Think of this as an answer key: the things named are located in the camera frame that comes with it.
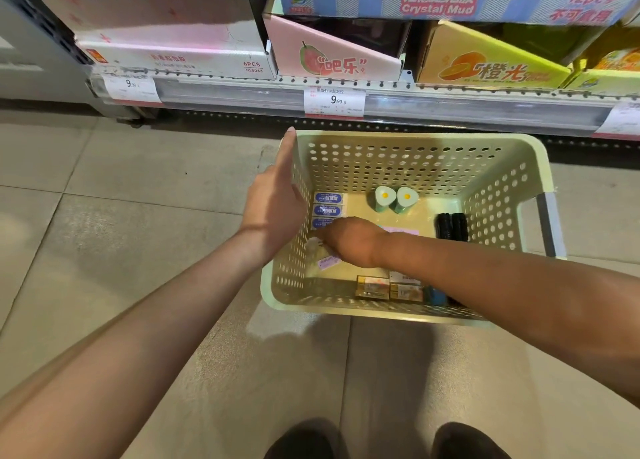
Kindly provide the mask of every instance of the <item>pink box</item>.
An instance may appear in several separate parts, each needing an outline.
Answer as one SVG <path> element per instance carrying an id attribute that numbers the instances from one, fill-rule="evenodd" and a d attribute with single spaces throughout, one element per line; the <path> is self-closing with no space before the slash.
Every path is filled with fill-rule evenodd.
<path id="1" fill-rule="evenodd" d="M 400 79 L 408 24 L 397 56 L 393 57 L 284 18 L 280 0 L 267 0 L 263 18 L 281 75 L 344 80 Z"/>
<path id="2" fill-rule="evenodd" d="M 42 0 L 97 63 L 275 78 L 249 0 Z"/>

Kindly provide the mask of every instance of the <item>black shoe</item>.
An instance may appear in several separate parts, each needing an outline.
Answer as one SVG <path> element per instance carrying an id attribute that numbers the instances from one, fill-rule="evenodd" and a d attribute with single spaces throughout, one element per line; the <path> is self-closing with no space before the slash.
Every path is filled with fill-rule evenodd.
<path id="1" fill-rule="evenodd" d="M 432 459 L 511 459 L 491 437 L 466 424 L 449 422 L 436 432 Z"/>
<path id="2" fill-rule="evenodd" d="M 329 439 L 310 429 L 293 429 L 277 439 L 264 459 L 334 459 Z"/>

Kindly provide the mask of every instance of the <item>price label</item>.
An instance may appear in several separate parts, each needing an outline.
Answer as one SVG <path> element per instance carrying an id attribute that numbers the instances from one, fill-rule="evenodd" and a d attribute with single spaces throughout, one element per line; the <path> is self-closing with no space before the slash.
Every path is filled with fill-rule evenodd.
<path id="1" fill-rule="evenodd" d="M 640 140 L 640 101 L 619 101 L 593 137 Z"/>
<path id="2" fill-rule="evenodd" d="M 362 119 L 367 93 L 351 88 L 305 88 L 305 114 Z"/>
<path id="3" fill-rule="evenodd" d="M 103 74 L 104 86 L 109 96 L 120 103 L 161 107 L 162 101 L 156 91 L 156 82 L 146 74 Z"/>

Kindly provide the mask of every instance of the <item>guava illustration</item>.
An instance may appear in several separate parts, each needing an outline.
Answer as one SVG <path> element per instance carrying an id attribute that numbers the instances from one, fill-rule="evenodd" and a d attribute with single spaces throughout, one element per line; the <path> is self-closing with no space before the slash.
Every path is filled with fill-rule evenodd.
<path id="1" fill-rule="evenodd" d="M 304 42 L 300 48 L 300 64 L 306 71 L 316 76 L 322 76 L 324 72 L 324 62 L 326 56 L 313 46 L 308 46 Z"/>

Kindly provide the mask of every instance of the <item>plastic basket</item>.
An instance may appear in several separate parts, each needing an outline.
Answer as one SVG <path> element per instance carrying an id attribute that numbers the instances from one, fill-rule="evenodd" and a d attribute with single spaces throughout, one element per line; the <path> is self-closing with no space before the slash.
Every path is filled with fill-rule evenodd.
<path id="1" fill-rule="evenodd" d="M 309 211 L 298 235 L 262 270 L 262 297 L 275 309 L 487 324 L 464 307 L 358 299 L 356 274 L 371 275 L 369 269 L 351 266 L 346 278 L 319 275 L 317 262 L 307 254 L 315 191 L 346 193 L 348 215 L 409 221 L 408 226 L 420 226 L 424 236 L 435 236 L 433 221 L 438 212 L 464 212 L 470 245 L 515 252 L 524 251 L 520 205 L 536 198 L 545 252 L 565 256 L 547 151 L 529 135 L 298 131 L 292 178 Z M 384 216 L 363 209 L 362 204 L 351 204 L 351 198 L 364 201 L 379 185 L 413 188 L 420 196 L 420 208 L 414 206 L 408 213 L 410 220 L 402 220 L 391 210 Z"/>

